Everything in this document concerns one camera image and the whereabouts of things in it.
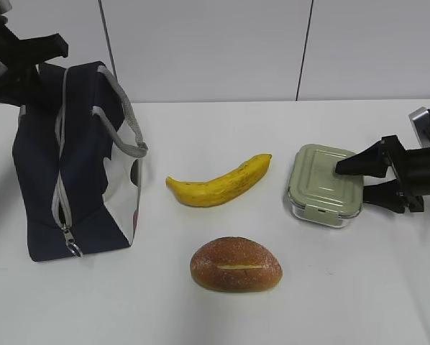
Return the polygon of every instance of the bread crust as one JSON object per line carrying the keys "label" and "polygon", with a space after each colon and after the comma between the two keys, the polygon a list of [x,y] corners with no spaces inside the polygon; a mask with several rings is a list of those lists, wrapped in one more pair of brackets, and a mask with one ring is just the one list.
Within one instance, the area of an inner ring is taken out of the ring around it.
{"label": "bread crust", "polygon": [[190,269],[199,285],[224,292],[269,290],[282,278],[274,255],[243,237],[222,237],[203,245],[193,255]]}

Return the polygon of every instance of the plastic container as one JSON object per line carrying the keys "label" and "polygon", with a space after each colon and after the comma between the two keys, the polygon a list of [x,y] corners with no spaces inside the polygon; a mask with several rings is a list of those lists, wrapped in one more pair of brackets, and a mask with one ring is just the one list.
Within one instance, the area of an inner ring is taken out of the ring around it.
{"label": "plastic container", "polygon": [[296,155],[286,201],[293,215],[334,228],[346,226],[362,209],[362,176],[335,173],[338,161],[354,152],[316,144]]}

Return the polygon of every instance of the metal ring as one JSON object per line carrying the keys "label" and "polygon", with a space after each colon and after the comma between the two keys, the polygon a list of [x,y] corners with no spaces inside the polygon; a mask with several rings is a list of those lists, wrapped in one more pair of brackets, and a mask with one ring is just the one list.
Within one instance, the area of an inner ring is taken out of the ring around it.
{"label": "metal ring", "polygon": [[67,243],[66,247],[75,257],[82,257],[84,255],[75,243]]}

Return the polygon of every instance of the insulated lunch bag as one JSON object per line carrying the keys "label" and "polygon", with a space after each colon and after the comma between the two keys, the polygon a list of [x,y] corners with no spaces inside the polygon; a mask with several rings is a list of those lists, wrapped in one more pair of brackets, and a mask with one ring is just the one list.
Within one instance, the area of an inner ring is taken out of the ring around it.
{"label": "insulated lunch bag", "polygon": [[56,106],[22,106],[12,150],[30,257],[130,247],[147,146],[127,95],[100,62],[39,72]]}

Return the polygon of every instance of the bag handle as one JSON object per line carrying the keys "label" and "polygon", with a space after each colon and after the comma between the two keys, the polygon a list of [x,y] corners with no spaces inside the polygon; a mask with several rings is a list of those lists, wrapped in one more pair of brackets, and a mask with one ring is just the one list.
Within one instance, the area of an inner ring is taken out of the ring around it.
{"label": "bag handle", "polygon": [[109,85],[113,88],[114,92],[116,92],[117,96],[119,97],[124,112],[124,119],[131,128],[131,130],[135,133],[135,142],[137,143],[137,146],[129,145],[122,141],[122,139],[119,137],[116,130],[114,129],[113,124],[109,121],[104,110],[100,106],[94,106],[92,108],[92,114],[97,115],[100,118],[114,144],[116,144],[116,146],[123,153],[134,158],[143,158],[147,154],[148,146],[143,142],[142,131],[140,130],[140,127],[137,123],[137,119],[134,115],[134,109],[132,108],[127,94],[125,93],[124,89],[119,85],[114,75],[108,70],[108,68],[103,65],[100,65],[97,69],[97,72],[105,76],[106,80],[109,82]]}

